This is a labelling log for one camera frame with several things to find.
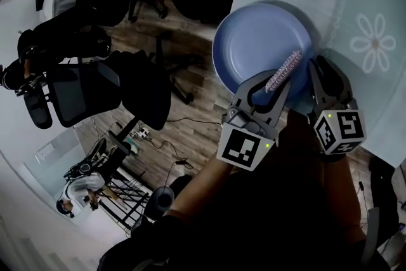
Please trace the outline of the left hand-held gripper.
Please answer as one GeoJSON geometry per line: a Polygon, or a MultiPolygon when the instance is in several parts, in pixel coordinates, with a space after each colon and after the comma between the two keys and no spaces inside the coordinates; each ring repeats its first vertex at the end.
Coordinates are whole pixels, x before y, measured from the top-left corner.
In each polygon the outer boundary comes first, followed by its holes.
{"type": "Polygon", "coordinates": [[[222,117],[216,158],[232,166],[254,171],[275,144],[275,129],[291,88],[285,80],[274,92],[265,85],[276,73],[262,71],[245,80],[222,117]],[[266,112],[255,105],[266,105],[266,112]]]}

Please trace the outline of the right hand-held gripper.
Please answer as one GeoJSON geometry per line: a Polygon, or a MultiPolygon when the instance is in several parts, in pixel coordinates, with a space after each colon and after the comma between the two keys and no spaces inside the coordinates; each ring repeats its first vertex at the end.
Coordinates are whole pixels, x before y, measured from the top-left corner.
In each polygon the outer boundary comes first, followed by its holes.
{"type": "Polygon", "coordinates": [[[365,141],[366,130],[363,112],[352,98],[349,79],[334,62],[321,55],[309,61],[308,71],[315,101],[308,118],[322,153],[353,152],[365,141]]]}

